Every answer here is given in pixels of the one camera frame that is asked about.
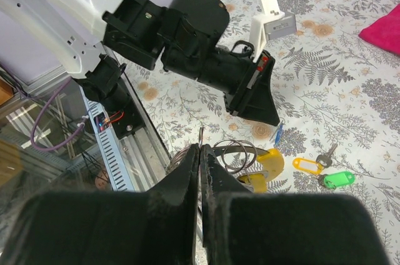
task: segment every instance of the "pink fabric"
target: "pink fabric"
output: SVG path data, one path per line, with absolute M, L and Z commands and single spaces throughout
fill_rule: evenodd
M 363 29 L 359 36 L 379 48 L 400 54 L 400 4 L 388 15 Z

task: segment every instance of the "robotic arm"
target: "robotic arm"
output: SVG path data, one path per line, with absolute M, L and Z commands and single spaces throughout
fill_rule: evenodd
M 121 79 L 124 67 L 106 53 L 110 48 L 148 70 L 161 56 L 164 70 L 221 90 L 232 115 L 278 125 L 270 90 L 275 60 L 262 50 L 264 31 L 252 30 L 252 43 L 238 41 L 232 51 L 216 47 L 229 23 L 220 0 L 173 0 L 169 7 L 149 0 L 47 1 L 78 19 L 106 48 L 89 47 L 46 0 L 3 0 L 1 7 L 50 48 L 87 98 L 107 111 L 124 111 L 132 103 Z

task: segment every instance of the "table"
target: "table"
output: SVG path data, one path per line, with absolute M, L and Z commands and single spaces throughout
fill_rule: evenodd
M 261 8 L 259 0 L 222 1 L 231 23 L 220 43 L 232 47 L 248 39 L 251 18 Z M 286 163 L 268 192 L 356 196 L 371 213 L 390 260 L 400 264 L 400 57 L 358 38 L 400 0 L 278 1 L 283 11 L 296 14 L 297 33 L 266 46 L 276 58 L 271 91 L 285 120 L 276 147 Z M 275 127 L 232 117 L 221 92 L 166 73 L 160 62 L 149 72 L 122 61 L 171 154 L 196 143 L 201 126 L 209 144 L 234 138 L 273 147 Z M 324 173 L 351 171 L 353 185 L 327 190 L 312 174 L 293 168 L 294 158 L 315 159 L 335 142 L 333 166 Z

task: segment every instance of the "yellow key tag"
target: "yellow key tag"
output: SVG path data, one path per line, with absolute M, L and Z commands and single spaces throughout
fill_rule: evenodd
M 323 170 L 323 167 L 319 163 L 301 157 L 297 157 L 293 160 L 293 166 L 298 170 L 313 174 L 320 174 Z

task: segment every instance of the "floral tablecloth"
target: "floral tablecloth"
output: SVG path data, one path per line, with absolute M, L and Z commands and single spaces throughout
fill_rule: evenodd
M 248 39 L 259 0 L 223 0 L 231 23 L 221 44 Z M 271 90 L 285 120 L 277 148 L 285 170 L 270 193 L 327 193 L 315 176 L 297 171 L 295 157 L 315 159 L 332 143 L 339 147 L 324 173 L 348 170 L 356 182 L 335 193 L 356 196 L 372 220 L 393 264 L 400 264 L 400 57 L 358 38 L 361 29 L 400 0 L 278 0 L 296 14 L 297 33 L 270 41 L 276 58 Z M 197 142 L 245 139 L 271 148 L 275 127 L 232 117 L 221 92 L 162 70 L 128 67 L 147 112 L 171 154 Z

